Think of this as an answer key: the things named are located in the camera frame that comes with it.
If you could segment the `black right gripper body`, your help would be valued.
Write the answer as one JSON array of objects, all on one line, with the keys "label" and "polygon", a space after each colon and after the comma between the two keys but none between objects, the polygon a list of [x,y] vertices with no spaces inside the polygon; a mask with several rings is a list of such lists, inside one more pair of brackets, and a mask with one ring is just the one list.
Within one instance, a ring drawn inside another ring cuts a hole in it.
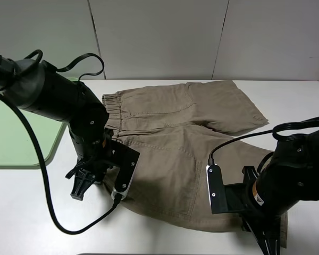
[{"label": "black right gripper body", "polygon": [[279,219],[269,219],[261,211],[261,206],[255,201],[253,185],[258,175],[253,166],[245,166],[242,169],[243,179],[241,183],[225,186],[225,194],[229,212],[238,213],[243,221],[246,231],[255,233],[259,230],[271,231],[274,228],[284,233],[284,216]]}]

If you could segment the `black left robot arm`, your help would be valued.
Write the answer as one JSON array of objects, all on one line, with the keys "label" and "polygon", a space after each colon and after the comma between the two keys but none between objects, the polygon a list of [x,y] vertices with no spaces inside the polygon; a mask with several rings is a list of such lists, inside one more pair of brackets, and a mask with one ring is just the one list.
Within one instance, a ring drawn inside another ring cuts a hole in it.
[{"label": "black left robot arm", "polygon": [[102,59],[86,53],[59,69],[42,57],[41,50],[19,61],[0,55],[0,93],[19,109],[68,126],[78,160],[66,178],[74,178],[71,197],[83,200],[91,185],[102,183],[109,168],[113,131],[105,126],[109,114],[95,94],[80,80],[61,74],[86,58]]}]

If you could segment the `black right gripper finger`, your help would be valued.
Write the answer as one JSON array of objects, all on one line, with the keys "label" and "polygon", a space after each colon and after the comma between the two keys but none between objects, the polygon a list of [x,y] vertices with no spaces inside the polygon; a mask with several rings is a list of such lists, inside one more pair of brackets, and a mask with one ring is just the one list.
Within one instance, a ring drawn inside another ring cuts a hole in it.
[{"label": "black right gripper finger", "polygon": [[254,227],[251,229],[263,255],[280,255],[280,228]]}]

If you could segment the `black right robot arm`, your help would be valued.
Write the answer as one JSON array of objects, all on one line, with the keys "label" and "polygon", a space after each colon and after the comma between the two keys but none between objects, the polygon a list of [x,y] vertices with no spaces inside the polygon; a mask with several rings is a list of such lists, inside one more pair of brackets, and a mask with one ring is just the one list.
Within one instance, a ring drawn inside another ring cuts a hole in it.
[{"label": "black right robot arm", "polygon": [[319,200],[319,130],[279,141],[257,178],[225,186],[228,208],[240,214],[263,254],[279,254],[282,216],[298,201]]}]

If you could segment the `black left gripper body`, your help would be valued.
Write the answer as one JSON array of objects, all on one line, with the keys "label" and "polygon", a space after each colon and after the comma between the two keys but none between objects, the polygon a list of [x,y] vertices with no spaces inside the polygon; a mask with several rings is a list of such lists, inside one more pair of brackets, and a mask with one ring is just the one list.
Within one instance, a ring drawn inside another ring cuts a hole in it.
[{"label": "black left gripper body", "polygon": [[106,172],[112,168],[111,158],[113,148],[111,146],[114,131],[107,127],[91,141],[75,134],[73,128],[69,128],[69,134],[77,154],[77,163],[65,176],[66,179],[74,177],[74,185],[80,186],[100,185]]}]

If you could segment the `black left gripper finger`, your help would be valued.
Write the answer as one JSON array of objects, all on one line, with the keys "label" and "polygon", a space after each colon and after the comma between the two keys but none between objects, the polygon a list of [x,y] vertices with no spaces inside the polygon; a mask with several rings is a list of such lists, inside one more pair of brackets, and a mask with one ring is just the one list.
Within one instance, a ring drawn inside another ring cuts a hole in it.
[{"label": "black left gripper finger", "polygon": [[89,171],[78,171],[74,175],[74,184],[70,196],[72,199],[82,200],[85,192],[94,184],[101,185],[101,179]]}]

